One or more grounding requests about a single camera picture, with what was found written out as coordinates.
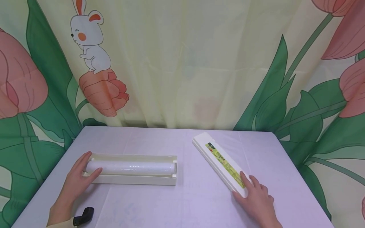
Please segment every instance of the white tablecloth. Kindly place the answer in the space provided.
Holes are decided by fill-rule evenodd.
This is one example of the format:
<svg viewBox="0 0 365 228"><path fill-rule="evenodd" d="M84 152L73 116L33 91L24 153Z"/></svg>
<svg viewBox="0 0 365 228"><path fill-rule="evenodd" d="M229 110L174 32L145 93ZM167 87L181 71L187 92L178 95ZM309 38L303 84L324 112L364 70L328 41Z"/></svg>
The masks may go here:
<svg viewBox="0 0 365 228"><path fill-rule="evenodd" d="M87 228L257 227L192 144L204 130L85 127L30 201L15 228L45 227L66 174L91 150L105 154L177 155L176 186L91 185L75 203L95 213ZM266 185L286 228L333 228L320 205L270 132L207 131L242 169Z"/></svg>

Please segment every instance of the product label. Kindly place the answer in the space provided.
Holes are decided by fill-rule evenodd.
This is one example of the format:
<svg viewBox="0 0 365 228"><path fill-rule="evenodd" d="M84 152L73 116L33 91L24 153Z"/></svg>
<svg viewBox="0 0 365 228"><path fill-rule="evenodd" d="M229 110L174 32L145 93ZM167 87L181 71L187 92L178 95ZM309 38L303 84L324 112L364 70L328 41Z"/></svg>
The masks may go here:
<svg viewBox="0 0 365 228"><path fill-rule="evenodd" d="M245 188L241 180L241 176L239 173L224 159L224 157L219 153L219 151L211 144L208 143L205 145L210 152L214 155L214 157L223 165L223 167L228 171L228 173L237 181L237 183L242 187Z"/></svg>

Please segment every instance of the curtain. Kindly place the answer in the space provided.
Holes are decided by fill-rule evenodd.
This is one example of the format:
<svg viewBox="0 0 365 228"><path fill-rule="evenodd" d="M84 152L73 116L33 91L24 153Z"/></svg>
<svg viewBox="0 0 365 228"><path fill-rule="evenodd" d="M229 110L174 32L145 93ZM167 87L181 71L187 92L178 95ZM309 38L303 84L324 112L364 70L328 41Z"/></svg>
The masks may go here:
<svg viewBox="0 0 365 228"><path fill-rule="evenodd" d="M0 227L87 125L273 132L363 227L364 49L363 0L0 0Z"/></svg>

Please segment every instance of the black object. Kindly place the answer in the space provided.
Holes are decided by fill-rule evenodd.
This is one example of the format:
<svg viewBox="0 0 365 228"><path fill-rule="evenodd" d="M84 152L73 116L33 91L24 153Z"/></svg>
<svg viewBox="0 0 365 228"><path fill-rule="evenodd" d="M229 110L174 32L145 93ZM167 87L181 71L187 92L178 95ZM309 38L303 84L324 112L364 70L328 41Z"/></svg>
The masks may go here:
<svg viewBox="0 0 365 228"><path fill-rule="evenodd" d="M81 216L77 216L73 218L72 224L76 226L80 226L92 220L92 216L94 215L94 208L88 207L85 208L83 214Z"/></svg>

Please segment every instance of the hand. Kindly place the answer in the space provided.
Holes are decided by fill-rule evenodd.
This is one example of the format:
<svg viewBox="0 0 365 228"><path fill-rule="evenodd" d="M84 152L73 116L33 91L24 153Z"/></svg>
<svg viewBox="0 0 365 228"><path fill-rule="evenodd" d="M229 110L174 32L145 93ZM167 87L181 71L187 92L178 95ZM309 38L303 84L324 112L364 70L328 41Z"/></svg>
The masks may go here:
<svg viewBox="0 0 365 228"><path fill-rule="evenodd" d="M47 226L70 220L74 201L102 172L103 169L98 168L90 176L82 176L83 169L86 167L91 154L90 151L84 153L67 174L64 186L50 209Z"/></svg>
<svg viewBox="0 0 365 228"><path fill-rule="evenodd" d="M268 188L261 185L254 176L250 176L252 184L242 171L240 175L248 190L248 196L243 198L239 193L233 192L235 200L261 228L282 228L276 218L274 198L268 194Z"/></svg>

